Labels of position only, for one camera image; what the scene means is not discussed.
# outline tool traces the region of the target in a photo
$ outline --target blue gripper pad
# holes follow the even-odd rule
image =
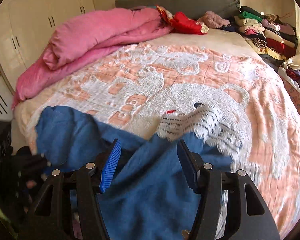
[[[109,158],[101,171],[100,190],[104,193],[111,185],[111,181],[121,155],[121,143],[116,139],[111,145]]]

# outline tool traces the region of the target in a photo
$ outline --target pink plush cloth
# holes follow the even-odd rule
[[[75,17],[56,29],[40,58],[18,78],[12,109],[120,45],[155,39],[171,30],[152,8],[116,8]]]
[[[252,29],[252,28],[248,28],[246,30],[246,35],[251,35],[251,34],[259,34],[256,30]]]
[[[279,24],[276,25],[276,24],[274,24],[274,23],[269,23],[267,19],[263,19],[263,20],[261,21],[261,24],[262,24],[262,26],[265,27],[265,28],[271,28],[271,29],[274,29],[274,30],[276,30],[276,31],[280,31],[280,26],[279,26]]]
[[[228,20],[222,19],[218,14],[211,11],[206,12],[204,16],[198,19],[198,22],[203,22],[212,29],[218,29],[230,24]]]
[[[280,32],[288,34],[288,35],[295,35],[296,33],[292,29],[291,25],[284,23],[284,24],[278,24],[280,26]]]

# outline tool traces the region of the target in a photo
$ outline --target red cloth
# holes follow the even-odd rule
[[[300,78],[290,69],[286,69],[286,73],[287,73],[288,77],[291,77],[294,81],[297,81]]]
[[[296,48],[291,48],[284,43],[269,38],[266,38],[266,41],[268,48],[273,49],[279,54],[284,55],[287,59],[296,55]]]
[[[199,35],[207,34],[207,32],[201,32],[202,26],[199,22],[189,19],[183,12],[177,12],[173,19],[170,20],[170,24],[179,33]]]
[[[157,9],[162,18],[178,33],[205,35],[209,30],[207,25],[189,19],[183,12],[177,12],[173,15],[162,6],[157,5]]]

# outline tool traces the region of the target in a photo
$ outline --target wardrobe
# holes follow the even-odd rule
[[[58,25],[93,10],[92,0],[4,0],[0,5],[0,65],[12,88],[41,55]]]

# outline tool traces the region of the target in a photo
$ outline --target metal screw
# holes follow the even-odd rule
[[[189,235],[190,235],[190,231],[187,229],[183,229],[181,231],[181,235],[183,236],[183,239],[188,239]]]
[[[52,175],[53,176],[58,176],[60,174],[60,170],[54,170],[53,172],[52,172]]]
[[[210,163],[205,163],[204,165],[203,165],[203,167],[206,169],[206,170],[211,170],[212,169],[212,164],[210,164]]]
[[[246,176],[246,172],[244,170],[238,170],[238,174],[242,177]]]
[[[90,170],[90,169],[93,169],[94,166],[95,166],[94,163],[87,163],[86,168]]]

